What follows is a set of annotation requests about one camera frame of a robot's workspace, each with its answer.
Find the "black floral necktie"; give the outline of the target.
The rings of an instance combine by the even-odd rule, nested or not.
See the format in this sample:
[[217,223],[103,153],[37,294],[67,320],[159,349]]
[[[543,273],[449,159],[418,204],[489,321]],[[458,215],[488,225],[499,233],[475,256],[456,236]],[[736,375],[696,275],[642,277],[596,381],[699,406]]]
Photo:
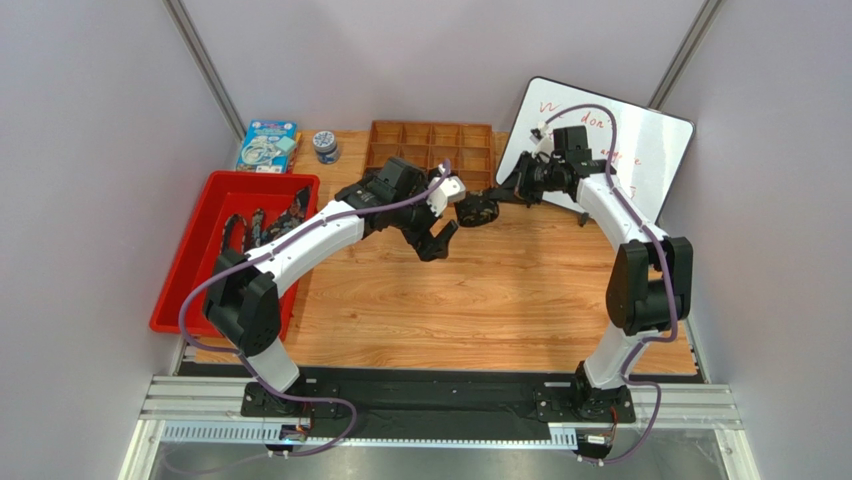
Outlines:
[[500,214],[498,202],[491,199],[485,190],[468,192],[454,207],[457,222],[463,228],[487,225]]

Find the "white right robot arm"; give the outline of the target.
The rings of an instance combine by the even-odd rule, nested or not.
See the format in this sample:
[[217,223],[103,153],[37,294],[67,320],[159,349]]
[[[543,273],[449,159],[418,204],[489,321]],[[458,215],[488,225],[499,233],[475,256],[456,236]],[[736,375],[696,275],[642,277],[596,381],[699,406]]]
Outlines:
[[629,376],[652,342],[671,342],[691,301],[693,248],[658,228],[629,198],[612,160],[595,160],[583,126],[531,132],[536,145],[520,154],[502,189],[527,205],[560,192],[588,213],[615,251],[606,290],[609,325],[577,368],[573,413],[597,419],[627,399]]

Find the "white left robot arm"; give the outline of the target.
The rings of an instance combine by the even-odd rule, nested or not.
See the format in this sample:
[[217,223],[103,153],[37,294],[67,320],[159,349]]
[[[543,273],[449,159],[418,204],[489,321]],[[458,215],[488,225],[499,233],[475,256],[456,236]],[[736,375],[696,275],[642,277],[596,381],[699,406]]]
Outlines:
[[282,237],[246,253],[220,254],[212,277],[193,293],[205,296],[203,316],[257,381],[289,400],[300,371],[280,338],[283,294],[330,256],[387,228],[399,230],[421,261],[446,258],[458,225],[432,228],[465,194],[448,161],[426,171],[392,157]]

